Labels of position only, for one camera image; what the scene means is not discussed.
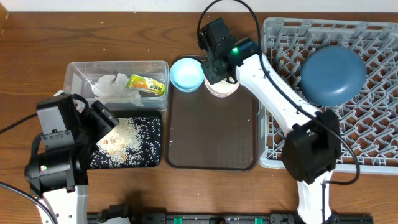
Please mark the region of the dark blue plate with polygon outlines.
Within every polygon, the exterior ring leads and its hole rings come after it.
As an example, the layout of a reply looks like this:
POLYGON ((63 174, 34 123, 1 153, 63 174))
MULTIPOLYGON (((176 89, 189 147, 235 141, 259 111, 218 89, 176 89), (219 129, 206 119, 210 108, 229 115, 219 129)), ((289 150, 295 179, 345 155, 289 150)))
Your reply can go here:
POLYGON ((300 70, 300 89, 311 103, 336 106, 354 98, 366 81, 366 65, 353 50, 331 45, 316 50, 300 70))

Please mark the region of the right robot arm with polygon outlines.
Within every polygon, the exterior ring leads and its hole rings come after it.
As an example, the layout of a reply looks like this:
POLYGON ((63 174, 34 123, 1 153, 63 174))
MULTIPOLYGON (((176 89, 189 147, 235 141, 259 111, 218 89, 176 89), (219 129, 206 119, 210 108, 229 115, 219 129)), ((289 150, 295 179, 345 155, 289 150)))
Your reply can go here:
POLYGON ((250 38, 236 40, 221 18, 199 27, 197 37, 208 57, 201 66, 208 81, 246 87, 281 128, 282 162, 298 184, 299 217, 305 223, 327 221, 331 209, 326 182, 341 156, 337 115, 332 110, 321 112, 301 98, 276 73, 261 48, 250 38))

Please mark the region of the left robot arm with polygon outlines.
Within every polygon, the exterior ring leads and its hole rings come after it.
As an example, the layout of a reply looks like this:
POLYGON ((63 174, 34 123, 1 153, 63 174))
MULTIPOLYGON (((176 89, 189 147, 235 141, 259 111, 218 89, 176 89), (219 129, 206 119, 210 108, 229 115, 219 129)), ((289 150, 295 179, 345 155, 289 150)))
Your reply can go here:
POLYGON ((88 174, 97 142, 118 118, 100 101, 58 91, 37 104, 42 127, 25 179, 43 223, 87 223, 88 174))

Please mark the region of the green orange snack wrapper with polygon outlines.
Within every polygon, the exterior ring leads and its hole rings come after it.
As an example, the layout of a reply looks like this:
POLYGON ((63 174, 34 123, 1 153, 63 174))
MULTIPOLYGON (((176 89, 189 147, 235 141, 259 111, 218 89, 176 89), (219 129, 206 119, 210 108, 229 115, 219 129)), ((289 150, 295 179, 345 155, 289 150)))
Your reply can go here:
POLYGON ((165 93, 165 85, 153 78, 142 77, 132 74, 126 84, 126 88, 153 93, 155 95, 163 95, 165 93))

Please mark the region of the white napkin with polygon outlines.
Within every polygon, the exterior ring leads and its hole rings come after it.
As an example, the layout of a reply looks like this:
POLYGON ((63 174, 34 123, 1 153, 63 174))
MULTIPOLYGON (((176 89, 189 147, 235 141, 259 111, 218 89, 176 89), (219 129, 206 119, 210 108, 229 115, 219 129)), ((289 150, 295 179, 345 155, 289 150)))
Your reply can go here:
POLYGON ((106 103, 132 103, 135 106, 143 107, 141 96, 138 90, 127 88, 129 81, 127 75, 104 75, 91 86, 96 100, 106 103))

